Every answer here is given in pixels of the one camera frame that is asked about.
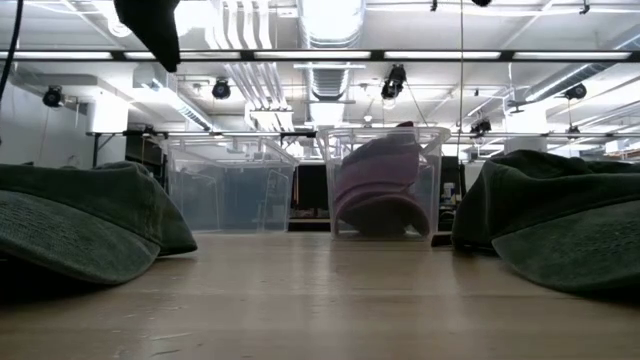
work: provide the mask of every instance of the plastic storage container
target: plastic storage container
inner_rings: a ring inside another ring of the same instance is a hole
[[[169,194],[193,231],[286,231],[298,162],[260,137],[168,141]]]
[[[334,238],[430,239],[438,227],[442,144],[450,136],[436,127],[320,131]]]

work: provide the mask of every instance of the table surface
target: table surface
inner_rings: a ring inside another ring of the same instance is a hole
[[[328,234],[201,235],[123,286],[0,307],[0,359],[637,359],[640,311],[498,258]]]

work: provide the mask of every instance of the desk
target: desk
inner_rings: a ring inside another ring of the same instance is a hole
[[[497,258],[322,233],[197,240],[126,285],[3,305],[0,359],[640,358],[638,308]]]

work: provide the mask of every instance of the black cable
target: black cable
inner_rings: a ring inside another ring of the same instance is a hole
[[[20,25],[22,24],[23,7],[24,0],[18,0],[16,7],[16,20],[13,25],[13,35],[11,36],[11,45],[9,46],[9,52],[7,53],[7,59],[4,63],[4,69],[2,69],[2,77],[0,78],[0,104],[2,103],[4,88],[7,86],[7,81],[9,80],[11,64],[13,63],[13,55],[15,54],[16,47],[18,46],[18,36],[20,35]]]

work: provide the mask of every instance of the white wall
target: white wall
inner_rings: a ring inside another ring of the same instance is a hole
[[[0,104],[0,163],[90,168],[93,139],[87,117],[66,108],[50,109],[42,98],[7,84]]]

